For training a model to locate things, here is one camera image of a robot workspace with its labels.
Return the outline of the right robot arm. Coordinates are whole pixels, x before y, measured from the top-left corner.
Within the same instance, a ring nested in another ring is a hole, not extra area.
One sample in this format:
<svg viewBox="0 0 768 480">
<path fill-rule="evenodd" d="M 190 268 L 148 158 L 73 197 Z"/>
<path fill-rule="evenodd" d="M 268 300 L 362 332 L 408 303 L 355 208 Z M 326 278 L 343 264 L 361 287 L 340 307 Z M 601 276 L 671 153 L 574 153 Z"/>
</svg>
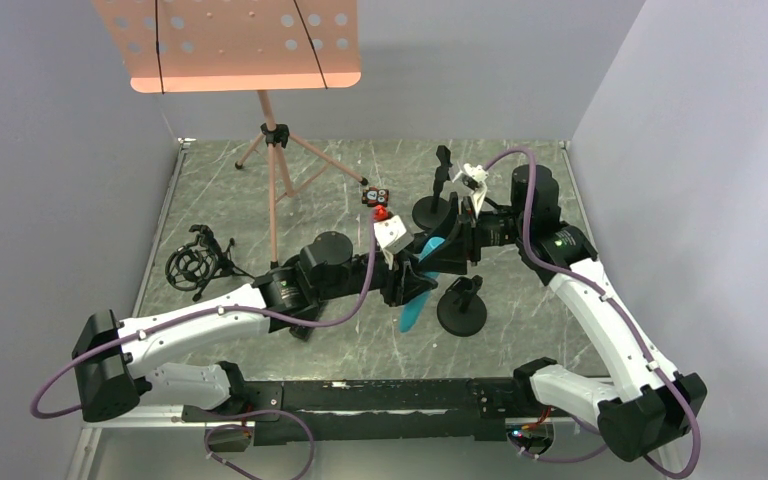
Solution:
<svg viewBox="0 0 768 480">
<path fill-rule="evenodd" d="M 429 232 L 432 250 L 420 261 L 427 272 L 463 273 L 490 246 L 517 246 L 523 262 L 573 314 L 612 383 L 575 374 L 551 359 L 523 365 L 515 376 L 526 399 L 557 407 L 598 430 L 606 447 L 631 462 L 684 436 L 690 457 L 670 478 L 686 478 L 701 457 L 697 416 L 707 387 L 696 373 L 683 374 L 642 331 L 609 280 L 585 233 L 561 218 L 558 184 L 541 165 L 516 168 L 511 203 L 482 212 L 488 172 L 464 165 L 455 174 L 469 194 L 454 196 L 446 219 Z"/>
</svg>

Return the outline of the black round-base mic stand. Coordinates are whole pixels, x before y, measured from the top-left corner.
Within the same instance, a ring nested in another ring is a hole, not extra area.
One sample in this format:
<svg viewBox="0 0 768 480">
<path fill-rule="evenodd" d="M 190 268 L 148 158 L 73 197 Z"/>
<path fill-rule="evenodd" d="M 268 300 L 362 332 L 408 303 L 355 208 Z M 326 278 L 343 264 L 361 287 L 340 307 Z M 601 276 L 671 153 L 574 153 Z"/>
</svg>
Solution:
<svg viewBox="0 0 768 480">
<path fill-rule="evenodd" d="M 457 337 L 476 335 L 485 326 L 487 308 L 479 296 L 483 277 L 458 277 L 437 303 L 436 316 L 442 328 Z"/>
</svg>

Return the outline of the blue microphone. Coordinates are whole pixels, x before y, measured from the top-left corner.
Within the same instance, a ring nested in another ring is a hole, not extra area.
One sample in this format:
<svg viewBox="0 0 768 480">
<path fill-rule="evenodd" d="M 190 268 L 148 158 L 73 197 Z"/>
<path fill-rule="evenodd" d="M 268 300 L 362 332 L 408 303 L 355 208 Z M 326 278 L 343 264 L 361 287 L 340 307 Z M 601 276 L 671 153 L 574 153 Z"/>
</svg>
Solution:
<svg viewBox="0 0 768 480">
<path fill-rule="evenodd" d="M 424 260 L 435 249 L 437 249 L 440 245 L 442 245 L 443 242 L 444 242 L 444 239 L 441 237 L 438 237 L 438 236 L 430 237 L 425 243 L 419 255 L 419 259 Z M 400 333 L 407 333 L 416 325 L 421 315 L 421 312 L 424 309 L 429 297 L 430 297 L 430 292 L 424 291 L 404 305 L 402 313 L 399 318 L 399 322 L 398 322 L 398 328 Z"/>
</svg>

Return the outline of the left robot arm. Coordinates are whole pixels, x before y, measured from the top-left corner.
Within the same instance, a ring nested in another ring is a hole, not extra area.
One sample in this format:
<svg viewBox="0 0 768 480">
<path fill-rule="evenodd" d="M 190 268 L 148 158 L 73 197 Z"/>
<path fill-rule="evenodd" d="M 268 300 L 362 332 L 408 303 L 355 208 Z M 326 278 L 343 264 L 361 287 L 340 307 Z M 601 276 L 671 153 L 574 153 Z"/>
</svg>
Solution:
<svg viewBox="0 0 768 480">
<path fill-rule="evenodd" d="M 413 247 L 387 260 L 374 246 L 355 254 L 336 231 L 318 235 L 283 266 L 223 296 L 154 316 L 118 319 L 111 310 L 91 315 L 72 351 L 80 412 L 87 422 L 119 417 L 138 405 L 184 404 L 229 414 L 246 408 L 239 367 L 208 367 L 176 358 L 231 337 L 267 335 L 291 326 L 315 326 L 328 300 L 377 291 L 402 306 L 437 283 L 421 273 Z"/>
</svg>

